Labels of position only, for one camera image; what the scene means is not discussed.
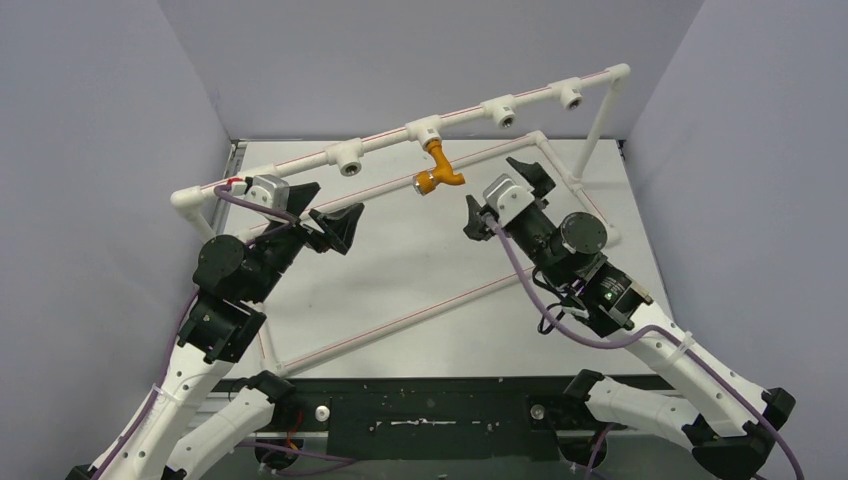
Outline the white PVC pipe frame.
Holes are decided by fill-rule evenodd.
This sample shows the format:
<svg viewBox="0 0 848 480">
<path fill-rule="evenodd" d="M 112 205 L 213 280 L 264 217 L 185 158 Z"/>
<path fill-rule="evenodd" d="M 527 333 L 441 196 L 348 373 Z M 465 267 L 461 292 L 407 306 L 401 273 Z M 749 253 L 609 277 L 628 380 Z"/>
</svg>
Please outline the white PVC pipe frame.
<svg viewBox="0 0 848 480">
<path fill-rule="evenodd" d="M 442 141 L 443 130 L 482 118 L 490 118 L 506 129 L 515 119 L 518 107 L 546 100 L 558 100 L 566 110 L 574 110 L 583 102 L 583 91 L 599 85 L 604 85 L 607 91 L 600 103 L 598 112 L 587 137 L 582 140 L 579 153 L 572 164 L 566 164 L 558 150 L 542 131 L 535 130 L 504 141 L 487 149 L 473 152 L 469 155 L 449 159 L 456 173 L 478 164 L 492 163 L 497 158 L 505 158 L 509 154 L 533 148 L 544 158 L 544 168 L 552 169 L 553 179 L 557 185 L 567 189 L 568 205 L 575 206 L 582 213 L 595 216 L 604 226 L 607 239 L 611 245 L 620 243 L 622 234 L 617 226 L 598 208 L 589 195 L 583 183 L 586 167 L 594 156 L 597 144 L 601 140 L 602 130 L 608 116 L 613 111 L 618 98 L 627 84 L 631 68 L 626 63 L 607 67 L 599 72 L 581 77 L 571 77 L 519 94 L 507 94 L 486 100 L 477 106 L 458 111 L 431 115 L 414 120 L 406 125 L 375 134 L 367 138 L 352 138 L 325 146 L 322 150 L 290 159 L 281 163 L 268 163 L 252 169 L 243 169 L 235 174 L 203 186 L 192 186 L 172 193 L 170 203 L 177 214 L 193 226 L 204 240 L 209 240 L 217 229 L 209 221 L 202 218 L 202 206 L 213 200 L 236 205 L 228 199 L 225 191 L 227 184 L 237 178 L 255 175 L 273 175 L 284 181 L 296 175 L 318 168 L 335 166 L 342 176 L 351 178 L 362 169 L 363 159 L 379 154 L 391 161 L 392 167 L 398 169 L 403 164 L 402 154 L 417 148 L 415 157 L 419 160 L 433 158 L 424 150 L 431 140 Z M 356 191 L 345 192 L 341 196 L 317 205 L 317 210 L 330 212 L 363 203 L 366 206 L 376 205 L 378 214 L 375 221 L 379 225 L 399 226 L 404 234 L 402 246 L 404 252 L 410 254 L 413 247 L 419 245 L 427 257 L 435 250 L 435 231 L 448 213 L 446 197 L 437 198 L 432 207 L 425 204 L 426 198 L 434 197 L 439 187 L 464 188 L 460 186 L 440 185 L 432 193 L 421 196 L 413 188 L 413 177 L 418 174 L 396 179 L 385 179 L 379 184 L 362 185 Z"/>
</svg>

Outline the yellow plastic water faucet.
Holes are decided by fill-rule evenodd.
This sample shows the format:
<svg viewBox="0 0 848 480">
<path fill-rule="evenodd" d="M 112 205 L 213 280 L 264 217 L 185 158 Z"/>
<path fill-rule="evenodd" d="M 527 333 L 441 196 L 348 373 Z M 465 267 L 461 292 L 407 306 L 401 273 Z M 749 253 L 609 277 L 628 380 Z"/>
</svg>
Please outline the yellow plastic water faucet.
<svg viewBox="0 0 848 480">
<path fill-rule="evenodd" d="M 426 196 L 440 185 L 460 186 L 466 183 L 464 176 L 456 173 L 447 159 L 441 140 L 429 141 L 424 150 L 433 158 L 435 167 L 421 171 L 413 177 L 413 188 L 419 195 Z"/>
</svg>

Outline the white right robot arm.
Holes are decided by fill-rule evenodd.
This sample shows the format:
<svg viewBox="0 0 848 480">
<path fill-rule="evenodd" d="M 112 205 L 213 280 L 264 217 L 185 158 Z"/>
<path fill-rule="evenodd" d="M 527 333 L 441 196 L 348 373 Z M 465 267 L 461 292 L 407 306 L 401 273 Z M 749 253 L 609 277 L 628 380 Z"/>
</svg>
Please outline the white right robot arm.
<svg viewBox="0 0 848 480">
<path fill-rule="evenodd" d="M 774 449 L 796 401 L 728 367 L 679 327 L 604 252 L 603 222 L 581 211 L 554 222 L 546 197 L 554 180 L 536 163 L 512 160 L 481 199 L 466 199 L 465 235 L 497 238 L 509 261 L 531 261 L 517 276 L 547 330 L 597 350 L 624 350 L 672 387 L 641 390 L 591 370 L 565 390 L 562 412 L 577 427 L 594 420 L 662 438 L 686 451 L 718 479 L 755 479 Z"/>
</svg>

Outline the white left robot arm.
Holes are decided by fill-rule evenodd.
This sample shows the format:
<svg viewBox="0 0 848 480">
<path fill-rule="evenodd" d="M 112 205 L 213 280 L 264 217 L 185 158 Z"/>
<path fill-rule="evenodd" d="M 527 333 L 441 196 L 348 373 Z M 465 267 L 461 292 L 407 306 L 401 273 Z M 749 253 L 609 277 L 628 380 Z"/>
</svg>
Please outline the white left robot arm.
<svg viewBox="0 0 848 480">
<path fill-rule="evenodd" d="M 333 212 L 309 204 L 316 182 L 291 186 L 261 177 L 230 179 L 216 197 L 266 216 L 266 230 L 249 241 L 217 235 L 202 246 L 195 293 L 180 315 L 158 380 L 113 444 L 70 479 L 199 479 L 251 433 L 283 429 L 295 419 L 295 388 L 264 370 L 218 413 L 188 427 L 215 386 L 243 357 L 266 316 L 259 311 L 303 248 L 346 254 L 364 211 L 354 203 Z"/>
</svg>

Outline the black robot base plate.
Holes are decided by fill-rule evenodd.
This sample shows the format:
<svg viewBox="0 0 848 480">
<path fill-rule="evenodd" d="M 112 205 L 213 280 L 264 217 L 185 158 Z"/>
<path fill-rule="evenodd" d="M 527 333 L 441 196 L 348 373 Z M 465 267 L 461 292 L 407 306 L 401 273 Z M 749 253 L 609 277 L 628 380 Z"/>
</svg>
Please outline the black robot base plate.
<svg viewBox="0 0 848 480">
<path fill-rule="evenodd" d="M 323 440 L 359 461 L 553 461 L 588 451 L 602 422 L 565 395 L 570 376 L 295 379 L 260 438 Z"/>
</svg>

